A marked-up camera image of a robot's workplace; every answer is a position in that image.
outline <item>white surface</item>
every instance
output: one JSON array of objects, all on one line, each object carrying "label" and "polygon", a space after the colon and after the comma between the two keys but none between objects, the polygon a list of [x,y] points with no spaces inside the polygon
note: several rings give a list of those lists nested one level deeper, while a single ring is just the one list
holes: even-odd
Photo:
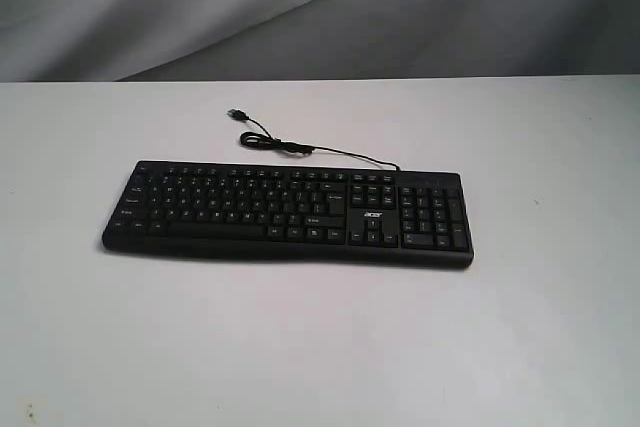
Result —
[{"label": "white surface", "polygon": [[[637,425],[639,99],[640,76],[0,85],[0,424]],[[103,252],[139,159],[295,162],[239,147],[230,108],[459,172],[473,265]]]}]

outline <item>black keyboard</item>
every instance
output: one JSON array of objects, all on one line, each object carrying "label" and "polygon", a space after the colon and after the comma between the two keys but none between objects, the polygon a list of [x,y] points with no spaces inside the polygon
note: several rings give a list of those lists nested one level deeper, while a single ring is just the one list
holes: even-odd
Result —
[{"label": "black keyboard", "polygon": [[460,176],[141,161],[102,235],[116,251],[464,268]]}]

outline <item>keyboard cable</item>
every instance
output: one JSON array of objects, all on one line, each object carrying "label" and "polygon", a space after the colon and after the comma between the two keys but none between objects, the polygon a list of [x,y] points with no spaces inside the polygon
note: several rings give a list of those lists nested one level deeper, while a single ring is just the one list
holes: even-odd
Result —
[{"label": "keyboard cable", "polygon": [[252,122],[253,124],[260,127],[264,134],[260,134],[257,132],[244,132],[240,135],[240,144],[249,149],[256,150],[284,150],[285,152],[289,152],[291,154],[303,154],[303,155],[311,155],[314,150],[325,150],[327,152],[333,152],[336,154],[348,155],[349,157],[354,157],[356,159],[364,159],[369,162],[374,162],[380,165],[390,165],[395,167],[396,171],[400,171],[400,166],[394,164],[393,162],[384,162],[382,160],[374,159],[373,157],[368,157],[362,154],[354,154],[353,152],[346,152],[344,150],[331,149],[329,147],[320,147],[317,145],[307,145],[307,144],[297,144],[295,142],[285,142],[281,139],[273,137],[267,129],[265,129],[260,122],[252,119],[242,110],[231,109],[227,112],[227,115],[231,117],[233,120],[237,120],[238,122]]}]

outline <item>gray fabric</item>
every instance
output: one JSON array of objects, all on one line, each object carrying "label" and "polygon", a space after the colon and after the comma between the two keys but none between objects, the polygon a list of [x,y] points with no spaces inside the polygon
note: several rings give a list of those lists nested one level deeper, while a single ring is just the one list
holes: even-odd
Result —
[{"label": "gray fabric", "polygon": [[0,28],[0,80],[640,72],[636,0],[0,0]]}]

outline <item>space bar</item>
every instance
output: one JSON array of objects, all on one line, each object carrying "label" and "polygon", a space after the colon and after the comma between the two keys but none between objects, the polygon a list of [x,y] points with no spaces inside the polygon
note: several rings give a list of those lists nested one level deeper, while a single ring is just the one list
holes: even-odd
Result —
[{"label": "space bar", "polygon": [[259,225],[196,224],[172,222],[167,229],[169,237],[204,239],[264,239],[264,227]]}]

